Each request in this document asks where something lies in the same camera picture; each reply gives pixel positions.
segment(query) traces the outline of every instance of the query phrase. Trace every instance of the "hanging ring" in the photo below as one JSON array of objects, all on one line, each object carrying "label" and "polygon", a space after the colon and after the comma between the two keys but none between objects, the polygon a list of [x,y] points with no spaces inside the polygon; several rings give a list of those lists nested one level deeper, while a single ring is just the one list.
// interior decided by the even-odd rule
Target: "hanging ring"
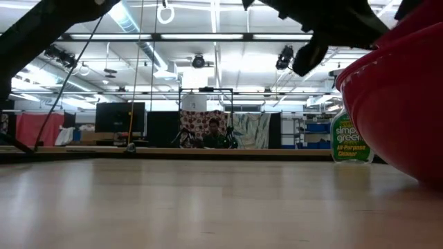
[{"label": "hanging ring", "polygon": [[[163,10],[170,10],[170,11],[171,11],[171,15],[170,15],[169,18],[166,19],[166,20],[164,20],[164,19],[161,17],[161,12],[162,12]],[[174,17],[175,17],[175,11],[174,11],[174,8],[173,8],[173,7],[166,6],[166,7],[159,8],[159,9],[157,10],[157,19],[158,19],[159,23],[161,23],[161,24],[168,24],[168,23],[170,23],[170,22],[174,19]]]}]

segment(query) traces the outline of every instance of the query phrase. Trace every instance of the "bottle label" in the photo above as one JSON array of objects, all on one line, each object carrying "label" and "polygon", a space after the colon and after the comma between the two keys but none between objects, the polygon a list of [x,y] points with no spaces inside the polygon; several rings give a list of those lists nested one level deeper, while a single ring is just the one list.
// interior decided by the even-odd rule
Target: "bottle label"
[{"label": "bottle label", "polygon": [[371,149],[359,135],[347,113],[338,117],[332,124],[332,139],[335,160],[369,160]]}]

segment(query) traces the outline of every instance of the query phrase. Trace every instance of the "spray bottle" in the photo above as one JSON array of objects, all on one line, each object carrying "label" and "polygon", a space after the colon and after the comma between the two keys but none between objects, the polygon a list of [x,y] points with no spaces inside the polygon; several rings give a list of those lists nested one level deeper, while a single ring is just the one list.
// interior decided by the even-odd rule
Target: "spray bottle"
[{"label": "spray bottle", "polygon": [[374,152],[352,124],[345,108],[331,123],[332,158],[336,163],[371,163]]}]

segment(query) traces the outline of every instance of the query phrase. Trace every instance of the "person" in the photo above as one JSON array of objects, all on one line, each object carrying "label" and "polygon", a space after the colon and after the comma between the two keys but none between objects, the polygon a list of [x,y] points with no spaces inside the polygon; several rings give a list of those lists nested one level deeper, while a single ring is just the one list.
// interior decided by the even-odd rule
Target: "person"
[{"label": "person", "polygon": [[203,137],[203,145],[212,149],[223,149],[225,136],[219,131],[220,121],[215,118],[209,120],[209,134]]}]

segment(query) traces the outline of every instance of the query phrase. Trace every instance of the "computer monitor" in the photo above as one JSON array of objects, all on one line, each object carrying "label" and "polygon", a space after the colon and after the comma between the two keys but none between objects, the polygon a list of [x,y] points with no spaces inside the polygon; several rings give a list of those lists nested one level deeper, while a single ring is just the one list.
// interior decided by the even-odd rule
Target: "computer monitor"
[{"label": "computer monitor", "polygon": [[[96,132],[129,132],[132,103],[100,103],[96,109]],[[132,132],[145,131],[145,103],[134,103]]]}]

